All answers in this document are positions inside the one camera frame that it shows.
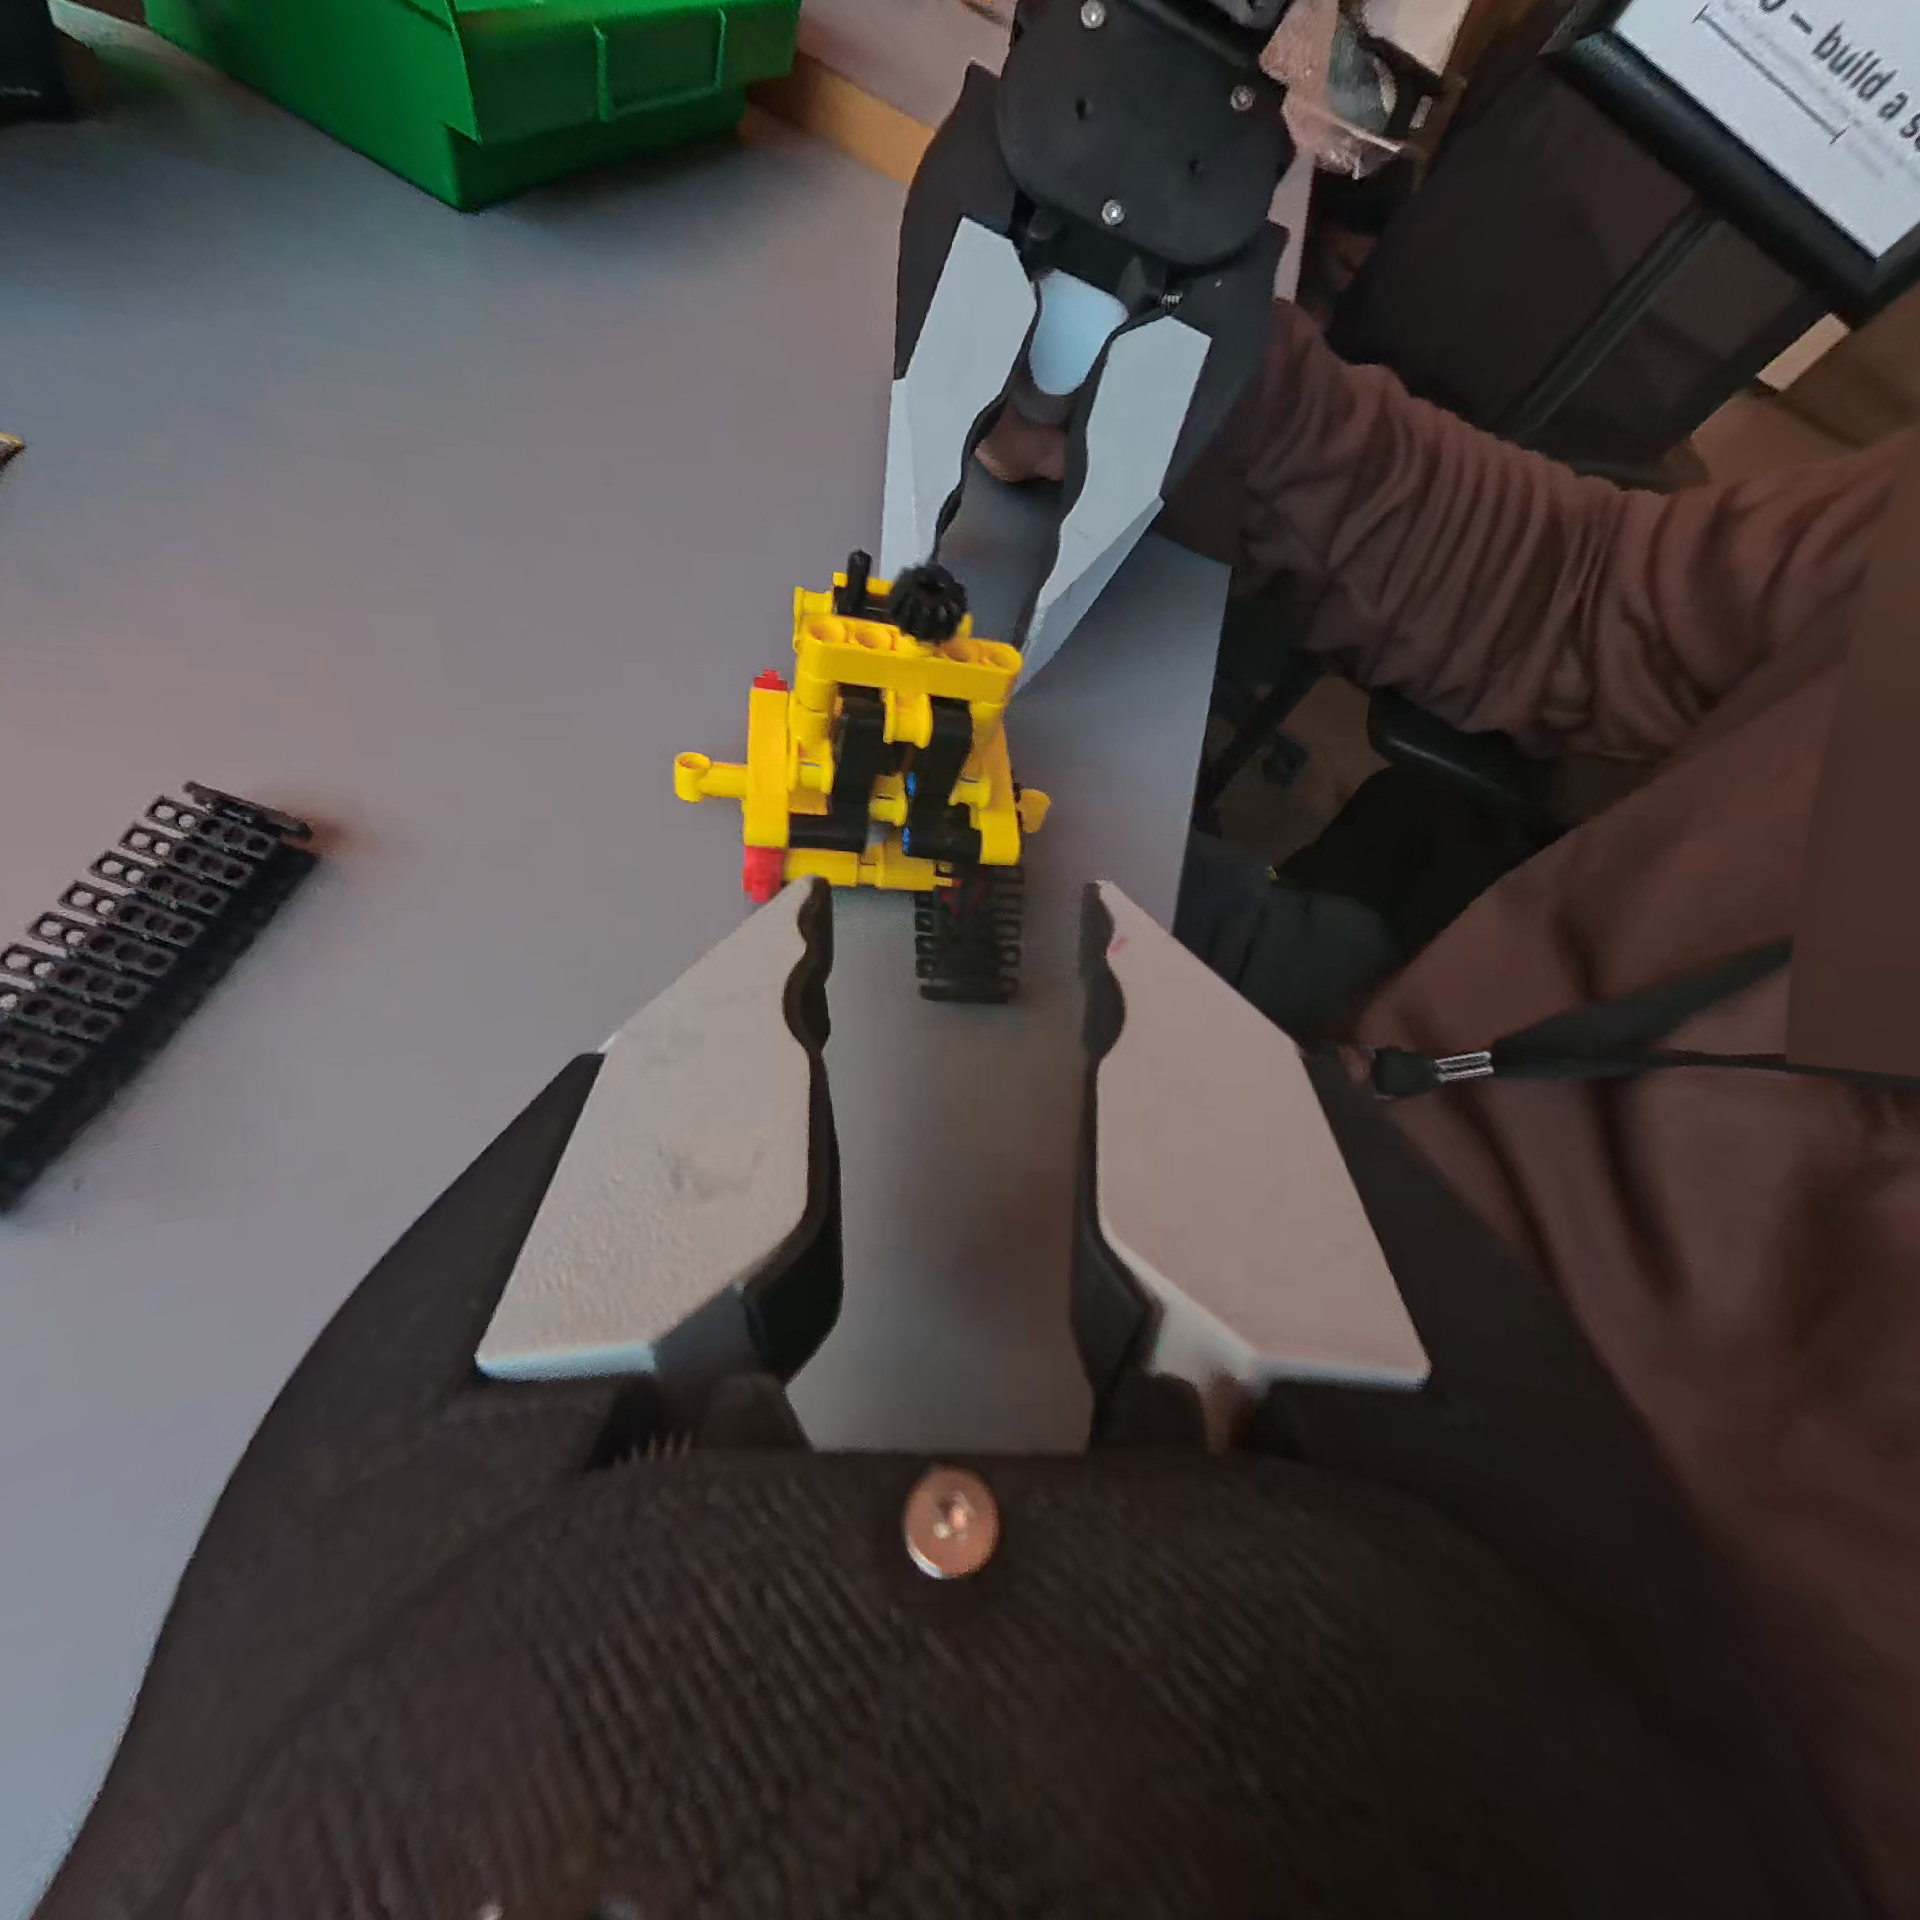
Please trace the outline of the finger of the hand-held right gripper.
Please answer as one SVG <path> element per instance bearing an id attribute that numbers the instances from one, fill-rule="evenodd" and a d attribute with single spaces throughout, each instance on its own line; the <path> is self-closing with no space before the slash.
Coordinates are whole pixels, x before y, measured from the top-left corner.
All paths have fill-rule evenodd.
<path id="1" fill-rule="evenodd" d="M 1051 560 L 1023 614 L 1023 681 L 1056 659 L 1160 512 L 1206 360 L 1208 336 L 1181 321 L 1140 321 L 1100 355 L 1067 434 Z"/>
<path id="2" fill-rule="evenodd" d="M 1037 313 L 1016 245 L 963 219 L 890 395 L 879 570 L 936 560 L 975 442 L 1003 402 Z"/>

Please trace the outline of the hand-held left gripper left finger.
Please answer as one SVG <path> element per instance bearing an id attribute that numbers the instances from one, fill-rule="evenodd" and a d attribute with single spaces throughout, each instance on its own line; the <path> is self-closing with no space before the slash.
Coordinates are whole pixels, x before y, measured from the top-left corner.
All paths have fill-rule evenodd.
<path id="1" fill-rule="evenodd" d="M 597 1055 L 477 1373 L 791 1383 L 843 1304 L 831 893 L 794 880 Z"/>

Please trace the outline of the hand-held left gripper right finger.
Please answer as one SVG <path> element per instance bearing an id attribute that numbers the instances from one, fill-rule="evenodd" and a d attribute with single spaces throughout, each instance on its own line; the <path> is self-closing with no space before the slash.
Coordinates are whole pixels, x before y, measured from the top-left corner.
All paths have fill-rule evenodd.
<path id="1" fill-rule="evenodd" d="M 1279 1383 L 1414 1394 L 1431 1361 L 1306 1058 L 1118 886 L 1080 905 L 1071 1341 L 1095 1408 Z"/>

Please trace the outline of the long black lego track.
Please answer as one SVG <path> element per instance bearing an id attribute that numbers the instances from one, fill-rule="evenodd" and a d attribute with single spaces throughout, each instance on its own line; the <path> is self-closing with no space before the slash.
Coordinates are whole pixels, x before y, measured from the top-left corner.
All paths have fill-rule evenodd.
<path id="1" fill-rule="evenodd" d="M 914 897 L 918 994 L 935 1003 L 1006 1007 L 1016 999 L 1023 870 L 959 871 Z"/>

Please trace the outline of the yellow lego vehicle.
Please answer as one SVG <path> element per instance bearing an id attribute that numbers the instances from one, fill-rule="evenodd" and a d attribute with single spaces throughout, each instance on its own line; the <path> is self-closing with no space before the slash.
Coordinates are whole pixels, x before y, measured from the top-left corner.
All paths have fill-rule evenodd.
<path id="1" fill-rule="evenodd" d="M 946 567 L 882 581 L 852 551 L 795 593 L 791 645 L 754 680 L 741 759 L 674 759 L 679 801 L 735 808 L 746 899 L 794 880 L 926 897 L 1019 870 L 1051 808 L 1006 737 L 1021 659 L 975 631 Z"/>

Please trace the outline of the person's right forearm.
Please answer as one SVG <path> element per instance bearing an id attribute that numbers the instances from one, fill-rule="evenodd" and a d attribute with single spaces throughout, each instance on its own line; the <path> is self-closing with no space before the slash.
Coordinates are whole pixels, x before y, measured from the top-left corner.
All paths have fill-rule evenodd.
<path id="1" fill-rule="evenodd" d="M 1292 302 L 1160 529 L 1236 593 L 1327 590 L 1315 648 L 1464 731 L 1675 752 L 1851 625 L 1916 431 L 1660 495 L 1578 477 L 1351 367 Z"/>

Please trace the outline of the folded black lego track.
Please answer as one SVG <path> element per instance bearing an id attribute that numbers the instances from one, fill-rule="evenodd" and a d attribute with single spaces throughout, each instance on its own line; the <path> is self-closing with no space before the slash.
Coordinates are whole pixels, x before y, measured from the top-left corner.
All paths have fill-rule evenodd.
<path id="1" fill-rule="evenodd" d="M 186 783 L 5 942 L 5 1214 L 175 1041 L 317 864 L 312 823 Z"/>

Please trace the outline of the person's right hand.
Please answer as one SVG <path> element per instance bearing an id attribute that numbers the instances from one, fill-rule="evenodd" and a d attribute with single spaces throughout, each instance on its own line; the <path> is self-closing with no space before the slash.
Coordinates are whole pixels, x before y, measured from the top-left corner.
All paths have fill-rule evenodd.
<path id="1" fill-rule="evenodd" d="M 1067 466 L 1070 422 L 1037 416 L 1010 395 L 973 449 L 980 471 L 1006 487 L 1060 486 Z"/>

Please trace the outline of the dark cloth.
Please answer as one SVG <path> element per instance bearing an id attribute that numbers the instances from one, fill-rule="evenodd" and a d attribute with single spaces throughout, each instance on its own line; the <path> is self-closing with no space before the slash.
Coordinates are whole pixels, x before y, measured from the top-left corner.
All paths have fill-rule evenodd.
<path id="1" fill-rule="evenodd" d="M 1351 1022 L 1403 963 L 1371 905 L 1298 888 L 1204 832 L 1187 840 L 1173 937 L 1301 1043 Z"/>

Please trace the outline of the black office chair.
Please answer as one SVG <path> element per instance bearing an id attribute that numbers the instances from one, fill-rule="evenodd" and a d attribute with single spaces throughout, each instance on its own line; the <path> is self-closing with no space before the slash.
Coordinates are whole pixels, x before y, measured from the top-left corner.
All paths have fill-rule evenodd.
<path id="1" fill-rule="evenodd" d="M 1288 787 L 1309 752 L 1288 734 L 1288 719 L 1323 680 L 1302 648 L 1306 614 L 1264 600 L 1229 600 L 1220 622 L 1208 719 L 1229 727 L 1226 743 L 1202 754 L 1190 798 L 1190 827 L 1220 840 L 1222 801 L 1247 769 Z M 1412 770 L 1464 801 L 1479 816 L 1509 827 L 1539 854 L 1565 827 L 1551 808 L 1551 770 L 1504 734 L 1469 734 L 1384 688 L 1367 695 L 1364 737 L 1389 769 Z"/>

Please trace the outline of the black cabinet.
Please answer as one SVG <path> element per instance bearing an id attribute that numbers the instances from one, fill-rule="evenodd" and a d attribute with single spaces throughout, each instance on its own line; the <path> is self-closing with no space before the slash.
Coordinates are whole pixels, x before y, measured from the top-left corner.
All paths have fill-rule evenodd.
<path id="1" fill-rule="evenodd" d="M 1822 319 L 1813 293 L 1715 226 L 1570 395 L 1515 415 L 1693 195 L 1550 71 L 1567 6 L 1531 6 L 1479 57 L 1419 185 L 1382 223 L 1325 336 L 1416 401 L 1580 474 L 1639 482 Z"/>

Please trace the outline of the person's brown clothed torso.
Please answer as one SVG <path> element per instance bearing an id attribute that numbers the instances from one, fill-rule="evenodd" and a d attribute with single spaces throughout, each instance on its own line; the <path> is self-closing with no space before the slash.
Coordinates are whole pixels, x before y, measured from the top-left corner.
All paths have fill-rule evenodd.
<path id="1" fill-rule="evenodd" d="M 1464 1053 L 1787 942 L 1670 1041 L 1755 1067 L 1483 1083 L 1402 1122 L 1544 1275 L 1782 1671 L 1870 1891 L 1916 1917 L 1916 543 L 1662 774 L 1483 894 L 1381 997 Z"/>

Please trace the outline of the green plastic bin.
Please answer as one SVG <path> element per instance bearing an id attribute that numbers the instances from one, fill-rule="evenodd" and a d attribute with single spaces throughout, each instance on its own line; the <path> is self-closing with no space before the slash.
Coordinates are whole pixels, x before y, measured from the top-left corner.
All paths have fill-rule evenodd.
<path id="1" fill-rule="evenodd" d="M 798 3 L 148 3 L 150 32 L 450 208 L 728 134 Z"/>

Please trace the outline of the white printed sign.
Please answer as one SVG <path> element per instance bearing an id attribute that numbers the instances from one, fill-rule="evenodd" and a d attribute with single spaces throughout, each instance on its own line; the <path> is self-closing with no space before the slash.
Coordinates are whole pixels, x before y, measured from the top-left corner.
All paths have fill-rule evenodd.
<path id="1" fill-rule="evenodd" d="M 1632 3 L 1613 32 L 1868 257 L 1916 229 L 1916 3 Z"/>

